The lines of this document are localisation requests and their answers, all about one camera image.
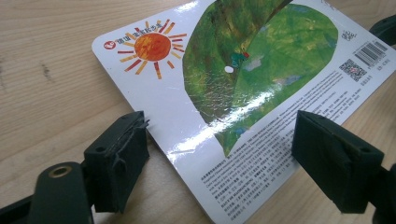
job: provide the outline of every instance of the cartoon sun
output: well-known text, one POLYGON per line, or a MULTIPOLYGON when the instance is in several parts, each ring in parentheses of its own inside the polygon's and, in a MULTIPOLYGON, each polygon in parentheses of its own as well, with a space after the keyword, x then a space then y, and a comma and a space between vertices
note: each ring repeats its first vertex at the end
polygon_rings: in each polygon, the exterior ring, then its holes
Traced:
MULTIPOLYGON (((187 36, 187 34, 168 35, 175 26, 174 22, 169 24, 169 21, 167 20, 164 25, 161 25, 161 21, 157 21, 157 24, 151 26, 146 21, 145 29, 140 30, 139 28, 135 28, 136 33, 126 33, 131 41, 124 42, 123 45, 132 47, 134 50, 119 50, 118 54, 132 54, 120 59, 120 62, 134 62, 125 69, 125 72, 129 72, 139 65, 135 73, 140 75, 148 63, 153 63, 157 77, 161 79, 162 75, 159 62, 165 60, 169 54, 177 59, 181 59, 181 56, 175 50, 184 52, 183 45, 177 42, 183 41, 182 37, 187 36)), ((175 68, 170 60, 166 60, 166 63, 170 68, 175 68)))

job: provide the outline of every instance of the metal grommet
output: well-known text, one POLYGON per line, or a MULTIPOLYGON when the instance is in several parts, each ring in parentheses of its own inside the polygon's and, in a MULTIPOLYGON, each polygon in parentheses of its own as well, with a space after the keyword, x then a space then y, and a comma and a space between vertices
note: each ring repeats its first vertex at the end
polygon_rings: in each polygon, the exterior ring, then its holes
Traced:
POLYGON ((65 165, 59 166, 49 172, 49 177, 51 178, 59 178, 65 175, 68 175, 72 171, 72 167, 65 165))

